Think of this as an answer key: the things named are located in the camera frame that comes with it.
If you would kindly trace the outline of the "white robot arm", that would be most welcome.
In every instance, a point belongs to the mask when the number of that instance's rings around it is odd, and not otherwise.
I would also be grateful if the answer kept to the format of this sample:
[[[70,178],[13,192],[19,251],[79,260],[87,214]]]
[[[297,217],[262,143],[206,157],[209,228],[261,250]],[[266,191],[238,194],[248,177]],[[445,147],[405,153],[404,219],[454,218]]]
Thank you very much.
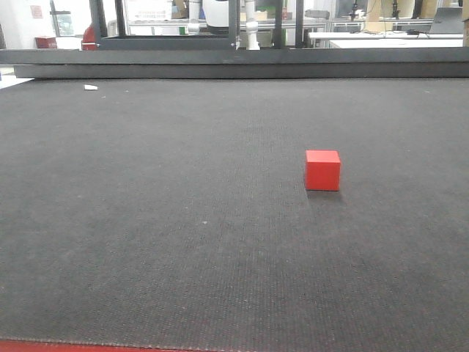
[[[245,0],[245,32],[248,39],[246,48],[249,51],[258,51],[260,49],[257,41],[258,22],[256,20],[256,1]]]

